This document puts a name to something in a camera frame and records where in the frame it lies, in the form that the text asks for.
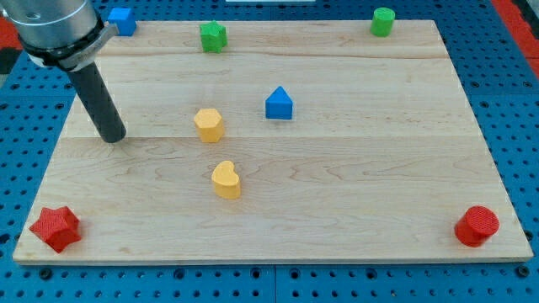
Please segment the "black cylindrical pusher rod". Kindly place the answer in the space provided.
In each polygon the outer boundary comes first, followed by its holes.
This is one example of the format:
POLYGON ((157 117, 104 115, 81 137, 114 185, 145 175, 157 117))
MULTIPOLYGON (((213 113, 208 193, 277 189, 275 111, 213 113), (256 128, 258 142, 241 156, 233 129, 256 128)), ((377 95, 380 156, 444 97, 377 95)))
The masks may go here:
POLYGON ((107 143, 121 141, 126 128, 96 64, 67 75, 101 139, 107 143))

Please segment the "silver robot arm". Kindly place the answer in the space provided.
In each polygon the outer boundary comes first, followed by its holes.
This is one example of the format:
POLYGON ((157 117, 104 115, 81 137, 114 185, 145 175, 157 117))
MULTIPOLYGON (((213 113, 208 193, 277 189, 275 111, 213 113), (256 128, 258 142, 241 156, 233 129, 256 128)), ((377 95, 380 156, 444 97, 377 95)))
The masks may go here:
POLYGON ((102 140, 121 141, 126 128, 95 63, 117 25, 105 23, 89 0, 1 0, 1 14, 36 65, 67 73, 102 140))

